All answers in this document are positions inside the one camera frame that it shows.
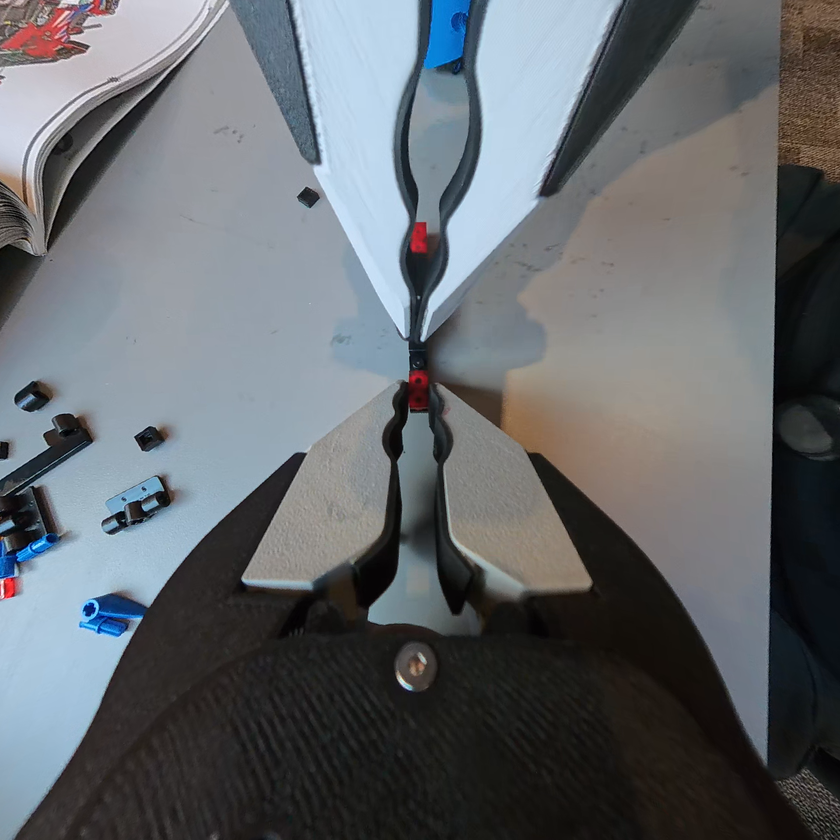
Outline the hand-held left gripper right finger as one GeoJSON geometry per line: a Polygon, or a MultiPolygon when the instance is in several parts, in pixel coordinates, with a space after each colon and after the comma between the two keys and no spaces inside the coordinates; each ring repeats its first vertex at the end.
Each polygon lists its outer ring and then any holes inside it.
{"type": "Polygon", "coordinates": [[[429,390],[437,576],[449,610],[592,590],[527,451],[442,385],[429,390]]]}

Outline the blue pin brick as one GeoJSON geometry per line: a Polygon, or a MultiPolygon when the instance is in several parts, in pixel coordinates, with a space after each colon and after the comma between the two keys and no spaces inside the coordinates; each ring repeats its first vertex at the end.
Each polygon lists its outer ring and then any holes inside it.
{"type": "Polygon", "coordinates": [[[9,552],[1,544],[1,580],[6,580],[15,577],[17,567],[20,564],[29,562],[39,555],[51,550],[60,541],[60,536],[53,532],[48,532],[44,536],[28,543],[22,549],[14,552],[9,552]]]}

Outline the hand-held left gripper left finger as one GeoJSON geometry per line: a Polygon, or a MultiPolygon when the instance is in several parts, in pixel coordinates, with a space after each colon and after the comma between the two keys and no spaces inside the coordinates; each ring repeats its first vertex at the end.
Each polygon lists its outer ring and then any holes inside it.
{"type": "Polygon", "coordinates": [[[242,573],[243,586],[328,597],[366,616],[396,576],[404,383],[389,384],[316,441],[242,573]]]}

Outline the blue connector brick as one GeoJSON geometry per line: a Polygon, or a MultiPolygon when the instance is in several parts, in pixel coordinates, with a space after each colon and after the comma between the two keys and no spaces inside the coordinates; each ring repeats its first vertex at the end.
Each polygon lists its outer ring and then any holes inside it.
{"type": "Polygon", "coordinates": [[[132,622],[143,619],[147,610],[145,605],[123,595],[100,595],[82,604],[78,626],[96,635],[120,637],[132,622]]]}

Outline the open instruction booklet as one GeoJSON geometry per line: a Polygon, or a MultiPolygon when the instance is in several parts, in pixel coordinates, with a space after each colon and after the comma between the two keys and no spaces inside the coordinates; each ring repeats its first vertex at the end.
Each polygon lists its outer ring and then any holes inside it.
{"type": "Polygon", "coordinates": [[[206,36],[221,1],[1,3],[1,247],[48,248],[69,181],[206,36]]]}

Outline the grey desk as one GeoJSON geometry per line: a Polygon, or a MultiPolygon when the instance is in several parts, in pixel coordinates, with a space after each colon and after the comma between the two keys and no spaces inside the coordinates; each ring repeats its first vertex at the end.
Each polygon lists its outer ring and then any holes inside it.
{"type": "MultiPolygon", "coordinates": [[[[780,2],[700,2],[565,188],[435,333],[434,369],[654,561],[767,743],[780,2]]],[[[88,729],[151,604],[292,454],[403,377],[400,340],[227,13],[79,171],[45,259],[2,251],[2,473],[59,413],[94,443],[45,478],[61,545],[2,601],[2,838],[88,729]],[[51,402],[14,395],[39,381],[51,402]],[[133,436],[159,428],[144,453],[133,436]],[[107,535],[107,499],[171,505],[107,535]]]]}

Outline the black plate brick assembly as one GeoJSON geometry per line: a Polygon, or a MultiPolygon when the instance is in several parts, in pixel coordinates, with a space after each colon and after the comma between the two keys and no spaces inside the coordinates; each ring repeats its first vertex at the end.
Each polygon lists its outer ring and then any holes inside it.
{"type": "Polygon", "coordinates": [[[1,497],[2,539],[23,538],[32,542],[50,533],[58,533],[46,491],[29,486],[1,497]]]}

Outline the black hinge plate brick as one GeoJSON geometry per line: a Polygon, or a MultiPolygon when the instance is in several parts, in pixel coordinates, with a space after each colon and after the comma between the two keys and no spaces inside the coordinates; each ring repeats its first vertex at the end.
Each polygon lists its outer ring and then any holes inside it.
{"type": "Polygon", "coordinates": [[[148,522],[172,504],[172,496],[160,476],[152,476],[106,500],[108,516],[101,530],[112,536],[148,522]]]}

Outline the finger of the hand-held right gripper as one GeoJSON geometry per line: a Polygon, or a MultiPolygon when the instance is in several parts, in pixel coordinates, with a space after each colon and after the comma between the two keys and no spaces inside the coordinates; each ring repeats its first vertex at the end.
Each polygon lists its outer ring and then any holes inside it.
{"type": "Polygon", "coordinates": [[[469,127],[439,204],[440,239],[416,315],[426,341],[480,264],[537,206],[623,2],[472,3],[465,44],[469,127]]]}
{"type": "Polygon", "coordinates": [[[314,171],[407,339],[416,293],[406,255],[417,215],[408,129],[431,3],[300,1],[290,10],[318,145],[314,171]]]}

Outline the black and red brick strip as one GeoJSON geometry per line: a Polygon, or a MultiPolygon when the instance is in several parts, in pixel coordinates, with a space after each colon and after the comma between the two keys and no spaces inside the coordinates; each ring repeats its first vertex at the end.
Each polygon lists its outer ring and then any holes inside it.
{"type": "MultiPolygon", "coordinates": [[[[413,320],[418,320],[418,307],[424,291],[429,259],[427,223],[415,222],[406,252],[406,270],[413,296],[413,320]]],[[[412,413],[425,413],[429,400],[429,373],[426,344],[408,339],[407,404],[412,413]]]]}

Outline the long black beam brick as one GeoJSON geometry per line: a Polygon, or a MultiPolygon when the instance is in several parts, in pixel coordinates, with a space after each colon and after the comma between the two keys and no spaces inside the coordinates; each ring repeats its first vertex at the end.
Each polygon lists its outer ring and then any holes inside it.
{"type": "Polygon", "coordinates": [[[35,481],[66,462],[93,443],[83,422],[63,413],[52,418],[52,428],[44,434],[47,448],[1,478],[1,497],[10,497],[31,487],[35,481]]]}

